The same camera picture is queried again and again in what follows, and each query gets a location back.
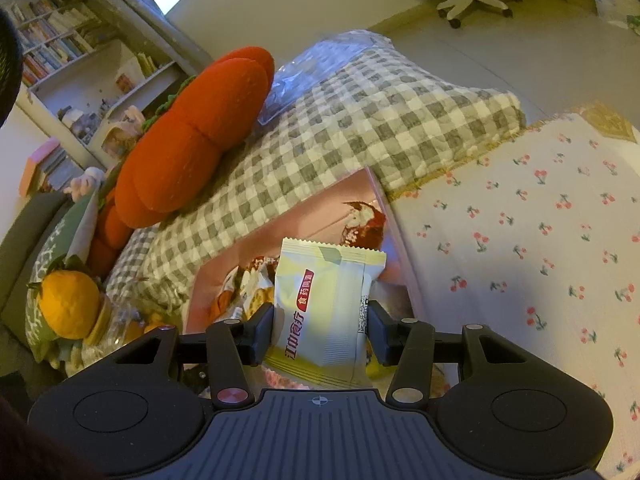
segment checkered quilt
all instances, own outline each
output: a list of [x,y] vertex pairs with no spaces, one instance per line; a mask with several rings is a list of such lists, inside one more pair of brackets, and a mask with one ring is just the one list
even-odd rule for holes
[[370,48],[256,126],[151,241],[150,232],[133,238],[110,291],[135,274],[151,298],[180,308],[205,261],[351,171],[372,167],[392,193],[523,126],[510,92],[455,86],[391,48]]

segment yellow and white packet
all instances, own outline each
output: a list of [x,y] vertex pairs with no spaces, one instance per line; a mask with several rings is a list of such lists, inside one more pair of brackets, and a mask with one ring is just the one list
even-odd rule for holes
[[320,388],[369,385],[367,302],[386,254],[285,238],[267,366]]

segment red-orange cushion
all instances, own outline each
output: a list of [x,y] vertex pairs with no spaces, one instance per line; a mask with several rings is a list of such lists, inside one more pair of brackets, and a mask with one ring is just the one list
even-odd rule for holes
[[226,152],[248,135],[268,93],[267,75],[257,61],[229,59],[194,79],[165,115],[180,115]]
[[217,59],[214,64],[222,63],[227,59],[235,59],[236,57],[244,57],[246,59],[253,59],[260,63],[262,68],[267,74],[267,80],[269,82],[269,88],[273,84],[273,74],[275,72],[275,65],[273,63],[273,57],[268,50],[264,50],[261,46],[245,46],[238,48],[228,54],[225,54],[221,58]]
[[115,208],[115,199],[109,200],[98,215],[98,223],[95,227],[94,237],[99,238],[102,243],[111,249],[120,252],[131,238],[133,229],[127,226],[118,215]]
[[118,251],[103,244],[98,238],[91,241],[86,266],[101,280],[105,280],[118,259]]
[[138,192],[133,185],[136,159],[139,156],[144,156],[144,153],[139,150],[143,140],[144,137],[127,157],[116,183],[115,201],[118,215],[122,222],[132,229],[152,226],[168,216],[167,213],[159,213],[147,209],[140,201]]
[[170,213],[192,200],[216,171],[220,149],[178,114],[166,113],[145,136],[133,182],[145,208]]

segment qr code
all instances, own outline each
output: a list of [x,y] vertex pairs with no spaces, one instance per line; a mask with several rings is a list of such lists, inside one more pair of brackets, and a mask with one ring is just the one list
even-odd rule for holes
[[367,333],[367,306],[369,304],[369,297],[362,296],[360,298],[360,319],[358,320],[358,333]]

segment gray curtain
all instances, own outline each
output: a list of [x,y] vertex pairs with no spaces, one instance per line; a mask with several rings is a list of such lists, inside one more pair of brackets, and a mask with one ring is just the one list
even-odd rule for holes
[[177,62],[188,75],[200,73],[212,61],[164,17],[154,0],[105,0],[120,17]]

